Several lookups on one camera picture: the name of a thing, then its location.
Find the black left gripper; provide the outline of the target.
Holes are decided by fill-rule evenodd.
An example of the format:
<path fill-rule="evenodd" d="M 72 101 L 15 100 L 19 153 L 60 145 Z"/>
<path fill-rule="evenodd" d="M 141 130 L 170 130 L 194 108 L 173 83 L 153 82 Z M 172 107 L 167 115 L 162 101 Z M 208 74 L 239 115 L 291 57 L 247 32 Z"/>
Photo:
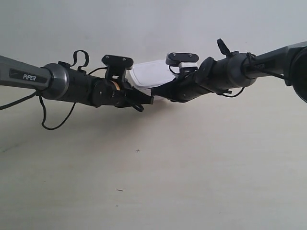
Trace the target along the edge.
<path fill-rule="evenodd" d="M 143 112 L 142 104 L 153 104 L 154 97 L 132 87 L 127 90 L 127 100 L 125 92 L 119 88 L 114 81 L 98 80 L 93 88 L 93 105 L 100 107 L 102 105 L 114 106 L 117 108 L 132 107 L 138 112 Z"/>

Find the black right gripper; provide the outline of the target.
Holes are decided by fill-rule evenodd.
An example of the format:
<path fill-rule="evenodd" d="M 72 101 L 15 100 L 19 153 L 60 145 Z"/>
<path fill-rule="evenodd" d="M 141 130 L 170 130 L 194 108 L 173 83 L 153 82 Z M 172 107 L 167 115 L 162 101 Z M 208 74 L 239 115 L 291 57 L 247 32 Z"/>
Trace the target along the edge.
<path fill-rule="evenodd" d="M 181 75 L 173 81 L 150 89 L 151 96 L 168 97 L 172 102 L 186 103 L 207 94 L 207 90 L 195 82 L 194 73 Z"/>

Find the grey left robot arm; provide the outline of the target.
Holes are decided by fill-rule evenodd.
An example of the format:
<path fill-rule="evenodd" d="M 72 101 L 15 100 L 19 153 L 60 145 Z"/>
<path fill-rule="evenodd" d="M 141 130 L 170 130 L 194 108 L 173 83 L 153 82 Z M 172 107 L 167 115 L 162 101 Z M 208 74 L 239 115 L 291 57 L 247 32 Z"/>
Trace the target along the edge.
<path fill-rule="evenodd" d="M 105 55 L 105 77 L 87 74 L 81 67 L 72 69 L 68 63 L 49 63 L 36 67 L 8 57 L 0 58 L 0 84 L 33 89 L 48 100 L 80 103 L 92 107 L 102 105 L 117 108 L 133 107 L 143 111 L 143 105 L 153 104 L 153 96 L 133 87 L 125 75 L 133 59 Z"/>

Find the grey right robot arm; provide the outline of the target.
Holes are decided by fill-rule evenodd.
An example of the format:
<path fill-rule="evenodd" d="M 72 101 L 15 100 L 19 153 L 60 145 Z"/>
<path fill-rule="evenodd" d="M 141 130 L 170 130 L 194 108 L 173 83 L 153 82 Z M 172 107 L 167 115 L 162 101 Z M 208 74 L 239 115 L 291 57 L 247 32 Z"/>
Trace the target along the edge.
<path fill-rule="evenodd" d="M 186 103 L 214 93 L 227 96 L 232 89 L 244 89 L 258 78 L 276 77 L 290 86 L 296 95 L 307 100 L 307 43 L 287 45 L 261 55 L 231 52 L 222 39 L 218 46 L 225 58 L 206 58 L 197 70 L 180 73 L 168 83 L 151 88 L 153 96 L 176 103 Z"/>

